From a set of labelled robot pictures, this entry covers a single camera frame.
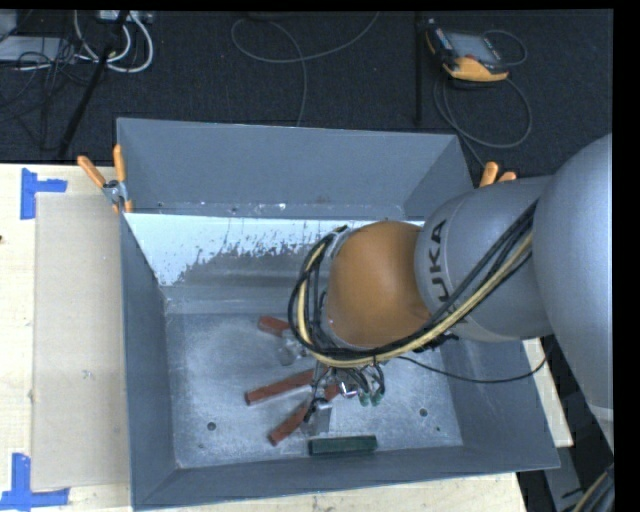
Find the power cable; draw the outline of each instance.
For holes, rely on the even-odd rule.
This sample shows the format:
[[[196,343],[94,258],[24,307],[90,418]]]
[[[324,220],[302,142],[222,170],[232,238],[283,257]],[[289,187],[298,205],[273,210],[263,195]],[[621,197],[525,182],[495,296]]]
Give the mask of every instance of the power cable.
[[[517,380],[522,380],[522,379],[526,379],[527,377],[531,377],[532,375],[536,374],[537,372],[540,371],[540,369],[544,366],[544,364],[547,362],[547,360],[549,359],[549,356],[551,355],[551,349],[553,348],[553,344],[550,344],[549,347],[547,347],[547,349],[545,350],[544,353],[544,357],[542,358],[542,360],[535,366],[535,368],[533,368],[531,371],[520,374],[520,375],[516,375],[515,377],[506,377],[506,378],[502,378],[502,379],[475,379],[472,377],[465,377],[464,375],[456,375],[455,373],[450,373],[444,370],[441,370],[439,368],[434,368],[433,366],[429,366],[421,361],[417,361],[415,359],[412,359],[410,357],[407,356],[398,356],[396,359],[404,359],[405,361],[409,361],[415,365],[421,366],[422,368],[425,368],[426,370],[432,371],[434,373],[438,373],[440,375],[444,375],[445,377],[450,377],[452,379],[456,379],[456,380],[461,380],[464,382],[470,382],[473,384],[504,384],[507,382],[515,382]]]
[[[308,87],[307,83],[308,83],[308,79],[307,79],[306,62],[310,61],[310,60],[313,60],[313,59],[319,59],[321,57],[326,57],[327,55],[331,55],[333,53],[339,52],[339,51],[344,50],[345,48],[348,48],[349,46],[353,45],[359,39],[364,37],[364,35],[367,32],[369,32],[369,30],[371,29],[371,27],[376,22],[376,20],[378,19],[379,16],[380,16],[380,11],[376,12],[375,15],[373,16],[373,18],[371,19],[371,21],[369,22],[369,24],[356,37],[354,37],[353,39],[351,39],[347,43],[344,43],[344,44],[342,44],[340,46],[337,46],[335,48],[332,48],[330,50],[326,50],[326,51],[319,52],[319,53],[312,54],[312,55],[304,55],[302,53],[302,50],[300,49],[300,45],[298,45],[298,43],[295,40],[295,38],[293,37],[293,35],[291,35],[291,33],[288,32],[282,25],[276,23],[275,21],[268,21],[269,25],[272,25],[273,27],[275,27],[278,30],[280,30],[281,32],[283,32],[287,36],[289,41],[291,41],[291,43],[293,44],[294,48],[296,49],[296,52],[298,53],[298,57],[294,58],[294,59],[274,59],[274,58],[269,58],[269,57],[262,57],[260,55],[256,55],[255,53],[251,53],[250,51],[248,51],[245,48],[243,48],[240,45],[240,43],[238,42],[237,38],[236,38],[236,30],[242,23],[247,21],[245,18],[240,18],[240,19],[236,20],[234,22],[234,24],[231,26],[231,41],[233,42],[234,46],[241,53],[243,53],[247,57],[250,57],[250,58],[255,59],[257,61],[260,61],[260,62],[266,62],[266,63],[269,63],[269,64],[295,64],[297,62],[300,63],[300,65],[302,66],[303,91],[302,91],[302,100],[301,100],[301,104],[300,104],[300,110],[299,110],[299,113],[298,113],[298,118],[296,120],[296,126],[300,126],[300,124],[302,122],[302,118],[304,116],[305,105],[306,105],[306,102],[307,102],[307,87]]]

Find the metal part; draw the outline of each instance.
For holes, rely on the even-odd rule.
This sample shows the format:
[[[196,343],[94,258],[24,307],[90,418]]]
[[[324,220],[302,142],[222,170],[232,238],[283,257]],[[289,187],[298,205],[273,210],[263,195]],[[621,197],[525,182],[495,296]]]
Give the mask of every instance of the metal part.
[[[127,185],[123,181],[111,180],[109,183],[102,185],[102,193],[113,204],[120,204],[120,200],[128,201],[129,193]]]
[[[96,11],[96,18],[98,21],[114,22],[118,17],[118,13],[115,9],[98,9]],[[140,23],[151,25],[155,18],[154,11],[131,11],[127,16],[127,23],[134,23],[133,18],[137,18]]]
[[[296,340],[291,330],[287,329],[282,333],[278,347],[278,360],[281,365],[290,366],[297,359],[307,357],[307,355],[309,352]]]
[[[349,386],[343,381],[338,384],[340,388],[340,394],[345,398],[353,398],[354,396],[358,396],[358,385],[350,382]]]
[[[325,400],[319,400],[313,407],[313,413],[309,421],[302,422],[300,430],[307,436],[317,436],[328,433],[331,425],[333,404]]]

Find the black cable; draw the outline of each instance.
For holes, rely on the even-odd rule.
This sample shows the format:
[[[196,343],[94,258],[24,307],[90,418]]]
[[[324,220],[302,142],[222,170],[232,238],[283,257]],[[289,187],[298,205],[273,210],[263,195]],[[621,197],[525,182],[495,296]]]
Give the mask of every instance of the black cable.
[[[531,105],[529,104],[529,101],[527,100],[527,97],[525,96],[524,92],[512,80],[507,78],[504,81],[516,91],[516,93],[522,100],[522,103],[524,104],[525,110],[527,113],[527,126],[525,128],[523,135],[521,135],[520,138],[517,139],[516,141],[499,144],[499,143],[494,143],[494,142],[480,139],[479,137],[471,135],[469,132],[463,130],[460,127],[458,122],[455,120],[453,116],[453,112],[451,110],[451,106],[449,105],[449,98],[447,95],[448,87],[445,85],[446,83],[448,83],[447,78],[448,78],[447,75],[442,73],[439,79],[436,80],[433,85],[433,99],[434,99],[436,109],[438,110],[440,115],[443,117],[443,119],[458,133],[460,139],[462,139],[464,144],[467,146],[469,151],[471,151],[472,155],[478,161],[481,167],[484,168],[485,162],[483,162],[482,159],[478,156],[478,153],[475,151],[473,146],[471,146],[471,142],[475,142],[476,144],[479,144],[481,146],[485,146],[488,148],[512,149],[521,145],[529,137],[529,134],[531,133],[531,129],[533,127],[533,115],[531,113]],[[440,104],[439,94],[440,96],[442,96],[444,107]]]
[[[376,380],[376,382],[378,383],[378,386],[379,386],[378,391],[379,391],[379,393],[381,395],[384,395],[384,392],[385,392],[384,373],[382,372],[382,368],[380,367],[380,365],[378,363],[374,363],[373,367],[378,372],[378,377],[376,377],[375,375],[373,377]]]
[[[444,375],[446,377],[451,377],[452,379],[457,379],[457,380],[461,380],[464,382],[471,382],[473,384],[504,384],[506,382],[514,382],[517,380],[522,380],[522,379],[526,379],[527,377],[531,377],[532,375],[534,375],[535,373],[537,373],[538,371],[540,371],[540,369],[544,366],[544,364],[547,362],[549,356],[551,355],[551,349],[553,348],[553,343],[550,343],[549,346],[547,347],[547,349],[544,352],[544,357],[542,358],[542,361],[540,361],[540,363],[538,363],[538,365],[531,371],[527,372],[527,373],[523,373],[521,375],[516,375],[515,377],[507,377],[504,379],[474,379],[471,377],[465,377],[463,375],[456,375],[454,373],[449,373],[446,372],[444,370],[440,370],[439,368],[434,368],[433,366],[429,366],[427,364],[424,364],[420,361],[416,361],[415,359],[412,359],[410,357],[407,356],[398,356],[396,359],[404,359],[405,361],[410,361],[413,364],[416,364],[418,366],[421,366],[422,368],[425,368],[426,370],[430,370],[432,372],[435,373],[439,373],[440,375]]]
[[[529,57],[529,52],[527,51],[527,47],[525,46],[525,44],[522,42],[522,40],[518,37],[516,37],[515,35],[513,35],[511,32],[507,32],[506,30],[500,30],[500,29],[492,29],[492,30],[487,30],[486,32],[484,32],[482,34],[482,37],[486,37],[489,34],[503,34],[505,36],[510,37],[511,39],[513,39],[516,43],[518,43],[520,45],[520,49],[522,50],[522,58],[520,60],[517,60],[515,62],[506,62],[503,63],[504,66],[508,67],[508,68],[512,68],[514,66],[519,66],[520,64],[522,64],[524,61],[527,60],[527,58]]]

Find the wooden table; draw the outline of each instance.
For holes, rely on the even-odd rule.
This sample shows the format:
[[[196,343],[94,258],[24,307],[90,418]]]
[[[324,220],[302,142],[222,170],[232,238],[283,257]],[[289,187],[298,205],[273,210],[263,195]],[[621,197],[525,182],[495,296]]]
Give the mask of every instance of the wooden table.
[[[11,454],[20,452],[32,455],[34,447],[33,435],[33,410],[38,406],[38,394],[33,392],[34,386],[34,318],[36,317],[36,246],[37,246],[37,218],[20,220],[20,188],[21,171],[26,167],[31,172],[38,174],[39,180],[48,178],[60,178],[67,180],[68,188],[64,194],[65,201],[81,201],[83,204],[94,205],[112,214],[106,199],[101,192],[89,181],[84,172],[75,166],[46,166],[46,165],[19,165],[0,164],[0,268],[2,280],[0,284],[0,457],[6,463],[0,463],[0,491],[6,490],[10,485],[10,460]],[[113,168],[100,168],[107,179],[114,177]],[[99,243],[105,242],[104,238],[96,237]],[[87,239],[86,244],[77,246],[75,251],[92,250],[95,240]],[[69,240],[60,238],[59,248],[53,251],[54,256],[60,258],[67,250]],[[117,237],[108,240],[108,243],[119,244]],[[46,258],[46,254],[39,254],[39,258]],[[76,286],[83,286],[84,280],[80,278]],[[39,303],[40,308],[54,307],[55,304]],[[120,304],[108,305],[98,315],[116,314]],[[63,328],[73,329],[73,322],[67,320]],[[531,340],[527,345],[528,356],[532,365],[535,365],[542,356],[541,346],[538,340]],[[70,364],[73,364],[74,354],[67,354]],[[567,427],[560,401],[553,384],[549,369],[545,366],[535,376],[536,384],[540,390],[540,396],[549,419],[552,435],[558,447],[570,446],[573,441]],[[87,417],[93,414],[95,403],[87,402]],[[52,420],[49,425],[48,435],[60,436],[65,432],[56,430],[59,428]],[[109,447],[91,446],[92,437],[87,432],[87,437],[77,438],[78,445],[90,446],[92,453],[75,453],[76,457],[84,457],[86,467],[100,464],[95,459],[100,450]],[[45,463],[52,462],[38,459],[33,456],[32,472]],[[129,488],[126,478],[121,475],[96,473],[87,479],[84,475],[75,475],[76,481],[69,482],[71,487],[70,502],[64,510],[96,510],[113,509],[126,510],[129,506]],[[85,484],[83,480],[93,481]],[[526,508],[520,493],[516,475],[513,473],[489,475],[472,478],[457,478],[424,483],[402,484],[394,486],[382,486],[359,490],[332,492],[323,494],[299,495],[282,497],[277,499],[264,499],[256,501],[224,503],[220,505],[193,507],[189,510],[198,511],[359,511],[369,510],[394,512],[430,510],[430,511],[464,511],[464,512],[513,512],[525,511]]]

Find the white cable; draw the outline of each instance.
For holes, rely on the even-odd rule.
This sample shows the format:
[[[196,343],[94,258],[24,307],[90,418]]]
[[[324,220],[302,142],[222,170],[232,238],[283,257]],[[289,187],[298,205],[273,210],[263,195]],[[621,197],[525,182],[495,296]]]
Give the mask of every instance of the white cable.
[[[84,40],[84,36],[82,35],[82,32],[80,31],[80,26],[78,25],[78,10],[77,9],[73,10],[73,25],[74,25],[74,28],[75,28],[75,31],[76,31],[76,35],[78,36],[78,39],[80,39],[80,41],[82,42],[82,47],[90,55],[89,57],[87,57],[86,55],[76,54],[76,57],[78,59],[82,59],[82,60],[90,60],[90,61],[93,61],[93,62],[98,62],[100,60],[100,57],[86,43],[86,41]],[[107,59],[107,63],[116,62],[116,61],[118,61],[120,59],[123,59],[124,57],[127,56],[127,54],[129,53],[129,50],[131,49],[131,35],[129,34],[129,29],[127,29],[126,26],[123,26],[122,29],[124,30],[124,35],[125,35],[125,37],[127,39],[127,44],[125,46],[125,49],[122,50],[122,53],[120,53],[120,55],[116,55],[115,57],[111,57],[111,58]]]
[[[82,36],[82,33],[80,32],[80,27],[78,26],[78,15],[77,14],[78,14],[78,11],[74,10],[74,25],[75,25],[75,29],[76,29],[76,34],[80,38],[80,40],[82,41],[82,47],[87,51],[87,53],[89,53],[91,58],[86,57],[84,55],[77,55],[77,57],[85,59],[85,60],[91,60],[93,62],[98,62],[100,60],[98,55],[89,47],[88,44],[86,44],[86,42],[84,41],[84,38]],[[139,73],[140,71],[144,71],[145,69],[147,69],[151,65],[151,62],[153,61],[153,40],[151,39],[151,35],[149,34],[149,31],[144,26],[144,24],[140,21],[139,17],[136,14],[130,13],[129,17],[133,20],[133,22],[138,26],[138,28],[144,34],[144,37],[146,39],[147,47],[149,49],[149,52],[148,52],[148,55],[147,55],[147,60],[142,65],[140,65],[138,67],[135,67],[135,68],[124,68],[124,67],[119,67],[119,66],[116,66],[116,65],[112,64],[112,62],[115,62],[117,60],[120,60],[120,59],[124,58],[129,53],[129,51],[131,49],[131,36],[129,34],[129,30],[127,29],[127,27],[123,26],[122,28],[123,28],[125,36],[127,38],[127,46],[123,50],[123,52],[120,53],[119,55],[117,55],[115,57],[112,57],[110,59],[107,59],[107,67],[109,69],[111,69],[112,71],[117,71],[118,73]]]

